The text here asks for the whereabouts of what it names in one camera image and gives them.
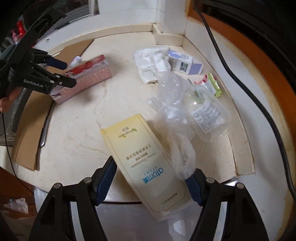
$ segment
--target cardboard flap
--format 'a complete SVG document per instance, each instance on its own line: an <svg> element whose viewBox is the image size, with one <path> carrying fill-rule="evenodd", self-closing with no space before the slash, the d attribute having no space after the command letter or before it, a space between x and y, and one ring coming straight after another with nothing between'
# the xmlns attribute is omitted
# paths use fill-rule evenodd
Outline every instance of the cardboard flap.
<svg viewBox="0 0 296 241"><path fill-rule="evenodd" d="M76 56L83 54L92 41L90 39L67 46L55 58L69 65ZM51 73L65 73L65 70L53 67L47 70ZM51 96L33 91L20 118L12 148L12 160L30 170L35 170L39 140L52 101Z"/></svg>

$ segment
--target purple and white box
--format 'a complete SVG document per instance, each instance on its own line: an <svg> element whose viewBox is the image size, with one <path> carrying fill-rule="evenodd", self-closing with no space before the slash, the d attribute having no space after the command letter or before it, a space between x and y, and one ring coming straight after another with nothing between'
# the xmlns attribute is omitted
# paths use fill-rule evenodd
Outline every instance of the purple and white box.
<svg viewBox="0 0 296 241"><path fill-rule="evenodd" d="M172 70L184 74L201 74L203 68L203 64L197 59L174 50L169 52L169 63L172 66Z"/></svg>

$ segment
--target thin black wire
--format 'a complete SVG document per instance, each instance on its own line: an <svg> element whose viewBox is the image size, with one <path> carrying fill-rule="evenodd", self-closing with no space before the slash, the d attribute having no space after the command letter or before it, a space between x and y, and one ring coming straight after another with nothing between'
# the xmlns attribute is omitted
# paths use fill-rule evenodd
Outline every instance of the thin black wire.
<svg viewBox="0 0 296 241"><path fill-rule="evenodd" d="M30 193L32 193L34 195L34 193L20 181L20 179L17 177L17 175L15 173L15 169L13 168L13 164L12 164L12 161L11 161L11 157L10 157L9 150L8 150L8 145L7 145L6 128L5 128L5 122L4 122L4 113L1 113L1 114L2 114L2 121L3 121L3 128L4 128L4 138L5 138L6 150L7 150L7 154L8 154L9 161L10 161L10 164L11 164L11 167L12 167L12 170L13 170L13 173L15 175L15 178L19 181L20 184L22 184L26 189L28 189L28 191Z"/></svg>
<svg viewBox="0 0 296 241"><path fill-rule="evenodd" d="M279 150L281 152L281 157L283 159L283 165L284 165L284 169L285 169L285 174L286 174L286 180L287 180L287 184L288 184L288 188L289 191L292 195L292 198L294 199L294 201L296 202L296 189L295 186L293 184L293 180L292 180L292 176L291 176L291 170L290 170L290 165L289 165L289 160L287 157L287 153L284 147L284 143L283 140L281 138L281 135L279 133L279 130L276 127L276 124L274 122L274 120L272 119L272 117L270 116L270 114L268 113L268 111L265 109L265 107L260 103L260 101L255 97L255 95L238 79L238 77L236 77L236 75L231 71L231 69L228 67L225 59L223 58L223 55L216 43L216 40L212 34L212 31L206 21L206 19L204 18L204 16L202 15L202 13L198 10L197 6L196 6L196 0L193 1L193 8L194 10L198 13L198 15L201 17L205 28L210 36L210 39L214 45L214 48L218 54L218 57L224 67L224 69L226 70L226 72L230 75L230 77L239 85L240 88L242 88L242 90L251 98L251 100L255 103L255 105L257 105L257 107L259 108L259 110L263 113L263 115L265 116L265 118L267 119L268 123L270 124L276 141L279 145Z"/></svg>

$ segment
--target yellow toothpaste box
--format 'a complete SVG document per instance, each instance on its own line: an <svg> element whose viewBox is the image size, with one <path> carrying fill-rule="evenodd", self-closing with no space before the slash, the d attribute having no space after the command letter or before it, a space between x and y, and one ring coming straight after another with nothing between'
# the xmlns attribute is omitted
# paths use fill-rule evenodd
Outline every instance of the yellow toothpaste box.
<svg viewBox="0 0 296 241"><path fill-rule="evenodd" d="M117 166L141 202L157 220L191 203L184 181L143 117L138 114L101 129Z"/></svg>

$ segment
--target pink box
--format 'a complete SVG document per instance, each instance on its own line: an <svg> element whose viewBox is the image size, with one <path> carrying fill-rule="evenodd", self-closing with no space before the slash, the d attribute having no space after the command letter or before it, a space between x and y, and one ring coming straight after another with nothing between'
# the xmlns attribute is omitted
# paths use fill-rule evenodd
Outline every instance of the pink box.
<svg viewBox="0 0 296 241"><path fill-rule="evenodd" d="M64 75L75 78L77 84L73 88L63 86L53 88L50 96L57 104L62 104L81 91L112 77L109 64L104 55L95 57L69 70Z"/></svg>

